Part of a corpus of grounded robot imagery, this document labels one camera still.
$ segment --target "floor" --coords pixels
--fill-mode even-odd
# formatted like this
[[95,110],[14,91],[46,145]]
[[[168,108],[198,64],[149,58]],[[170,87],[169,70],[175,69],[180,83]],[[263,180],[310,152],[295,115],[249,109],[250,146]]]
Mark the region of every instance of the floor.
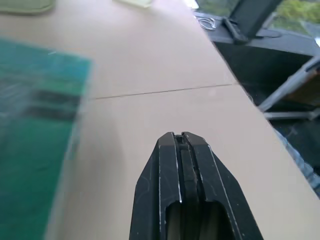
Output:
[[[251,100],[259,105],[271,94],[275,86],[263,84],[243,83],[242,86]],[[288,101],[280,101],[273,111],[307,111],[310,107],[304,104],[292,104]],[[298,150],[303,159],[320,174],[320,119],[309,120],[273,120],[270,122],[291,145]]]

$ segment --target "tabletop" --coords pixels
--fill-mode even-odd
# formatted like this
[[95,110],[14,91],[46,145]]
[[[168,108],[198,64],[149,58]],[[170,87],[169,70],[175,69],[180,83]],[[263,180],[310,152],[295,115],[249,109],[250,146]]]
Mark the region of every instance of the tabletop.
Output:
[[182,0],[57,1],[40,16],[1,15],[0,33],[93,63],[47,239],[127,240],[157,139],[182,131],[204,137],[235,176],[264,239],[317,238],[317,196]]

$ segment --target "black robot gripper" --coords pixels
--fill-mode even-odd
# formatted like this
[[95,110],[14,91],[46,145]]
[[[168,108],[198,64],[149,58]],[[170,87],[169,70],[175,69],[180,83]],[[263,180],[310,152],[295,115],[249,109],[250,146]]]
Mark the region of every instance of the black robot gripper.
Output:
[[234,176],[190,132],[160,137],[135,187],[129,240],[263,240]]

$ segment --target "green cutting mat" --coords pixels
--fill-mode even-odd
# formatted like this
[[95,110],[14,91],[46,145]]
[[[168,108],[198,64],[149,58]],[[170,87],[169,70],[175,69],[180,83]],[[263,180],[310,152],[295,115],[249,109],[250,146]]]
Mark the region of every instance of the green cutting mat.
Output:
[[41,240],[87,59],[0,40],[0,240]]

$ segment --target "light green object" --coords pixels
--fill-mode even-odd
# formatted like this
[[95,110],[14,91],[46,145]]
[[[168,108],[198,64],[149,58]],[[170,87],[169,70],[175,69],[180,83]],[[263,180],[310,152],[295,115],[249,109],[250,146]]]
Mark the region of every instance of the light green object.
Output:
[[51,9],[55,2],[55,0],[0,0],[0,12],[40,14]]
[[141,8],[148,8],[150,7],[153,0],[117,0],[117,1],[124,2],[127,4],[132,4]]

